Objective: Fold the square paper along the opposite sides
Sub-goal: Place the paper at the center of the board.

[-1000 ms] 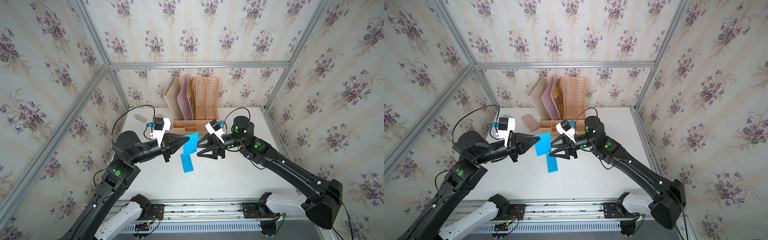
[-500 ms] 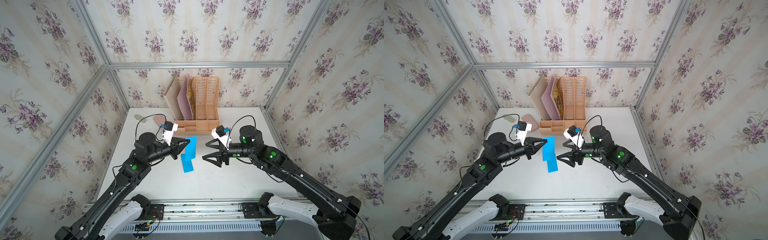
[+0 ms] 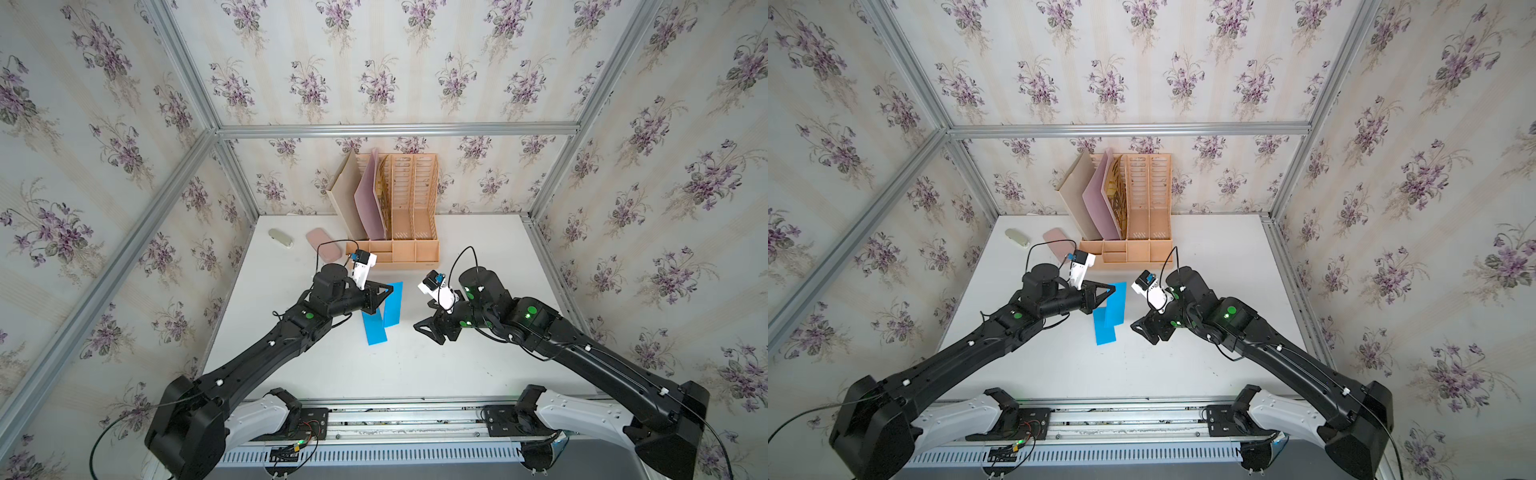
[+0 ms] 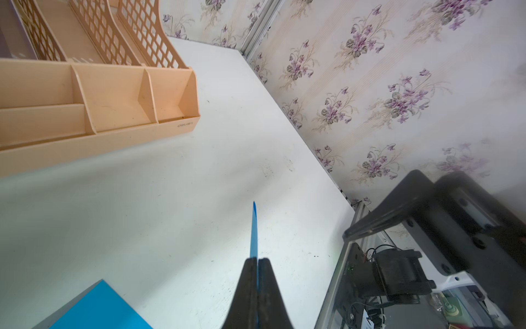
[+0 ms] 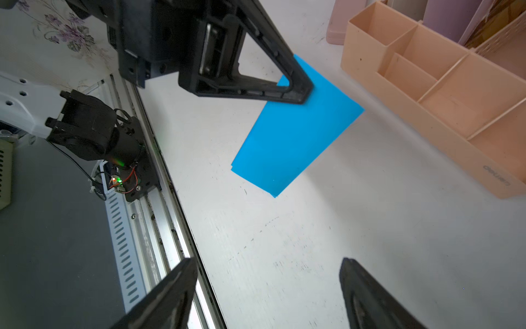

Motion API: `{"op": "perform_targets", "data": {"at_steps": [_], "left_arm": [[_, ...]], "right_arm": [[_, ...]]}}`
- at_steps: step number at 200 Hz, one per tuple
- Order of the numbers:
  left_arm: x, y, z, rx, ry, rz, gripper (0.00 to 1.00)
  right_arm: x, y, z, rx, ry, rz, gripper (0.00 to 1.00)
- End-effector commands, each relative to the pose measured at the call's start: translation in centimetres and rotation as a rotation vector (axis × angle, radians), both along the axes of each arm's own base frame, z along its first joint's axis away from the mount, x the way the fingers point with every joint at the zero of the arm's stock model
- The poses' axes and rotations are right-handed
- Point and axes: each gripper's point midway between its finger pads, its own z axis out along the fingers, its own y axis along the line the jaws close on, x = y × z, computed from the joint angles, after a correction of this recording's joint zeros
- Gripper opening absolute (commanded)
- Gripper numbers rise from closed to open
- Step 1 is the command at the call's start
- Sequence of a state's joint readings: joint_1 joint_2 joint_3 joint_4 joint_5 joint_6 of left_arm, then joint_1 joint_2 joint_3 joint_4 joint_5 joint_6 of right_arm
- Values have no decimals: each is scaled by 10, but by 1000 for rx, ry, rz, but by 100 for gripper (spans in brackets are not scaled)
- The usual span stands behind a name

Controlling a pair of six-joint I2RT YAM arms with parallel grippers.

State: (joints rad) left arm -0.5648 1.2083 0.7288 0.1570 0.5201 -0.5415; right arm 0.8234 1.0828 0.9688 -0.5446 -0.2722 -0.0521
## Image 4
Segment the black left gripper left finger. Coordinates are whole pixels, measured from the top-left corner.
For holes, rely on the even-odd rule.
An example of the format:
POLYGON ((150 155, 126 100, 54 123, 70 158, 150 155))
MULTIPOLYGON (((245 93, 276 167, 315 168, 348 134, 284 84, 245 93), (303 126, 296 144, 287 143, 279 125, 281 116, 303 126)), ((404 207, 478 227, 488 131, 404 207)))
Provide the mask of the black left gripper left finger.
POLYGON ((223 323, 226 328, 258 327, 258 260, 247 259, 234 292, 230 309, 223 323))

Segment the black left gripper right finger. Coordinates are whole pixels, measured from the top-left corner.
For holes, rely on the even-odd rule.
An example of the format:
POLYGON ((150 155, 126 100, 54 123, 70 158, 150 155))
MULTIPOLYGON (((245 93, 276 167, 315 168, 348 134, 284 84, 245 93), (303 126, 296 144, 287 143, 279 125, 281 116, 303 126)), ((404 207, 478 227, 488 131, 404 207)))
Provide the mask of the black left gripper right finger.
POLYGON ((258 260, 257 310, 259 328, 293 328, 269 259, 258 260))

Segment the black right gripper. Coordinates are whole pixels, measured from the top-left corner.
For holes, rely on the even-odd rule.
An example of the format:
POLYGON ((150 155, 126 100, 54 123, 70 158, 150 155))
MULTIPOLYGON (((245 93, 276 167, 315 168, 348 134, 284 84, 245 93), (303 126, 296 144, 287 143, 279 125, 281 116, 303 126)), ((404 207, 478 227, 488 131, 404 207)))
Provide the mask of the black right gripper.
POLYGON ((439 273, 467 273, 515 328, 525 327, 525 225, 520 219, 463 173, 432 182, 413 170, 342 239, 369 237, 403 220, 439 273))

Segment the blue square paper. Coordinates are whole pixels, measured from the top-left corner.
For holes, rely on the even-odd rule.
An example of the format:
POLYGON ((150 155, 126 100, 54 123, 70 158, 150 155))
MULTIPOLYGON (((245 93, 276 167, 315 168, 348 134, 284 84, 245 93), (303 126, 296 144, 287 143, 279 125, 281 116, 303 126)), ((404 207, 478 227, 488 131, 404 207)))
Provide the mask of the blue square paper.
POLYGON ((150 328, 104 280, 99 280, 35 328, 150 328))
POLYGON ((259 269, 258 269, 258 212, 256 203, 252 205, 251 218, 251 240, 250 240, 250 259, 253 261, 256 273, 256 289, 259 289, 259 269))

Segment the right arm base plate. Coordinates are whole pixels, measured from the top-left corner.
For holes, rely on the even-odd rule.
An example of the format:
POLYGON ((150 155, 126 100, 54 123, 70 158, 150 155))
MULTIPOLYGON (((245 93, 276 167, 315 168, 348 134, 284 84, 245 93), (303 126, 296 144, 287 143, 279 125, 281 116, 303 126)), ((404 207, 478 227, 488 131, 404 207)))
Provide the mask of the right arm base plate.
POLYGON ((356 295, 383 297, 378 307, 385 310, 394 305, 413 305, 436 288, 428 279, 419 259, 422 254, 414 249, 402 250, 395 246, 373 251, 371 258, 356 266, 351 283, 356 295))

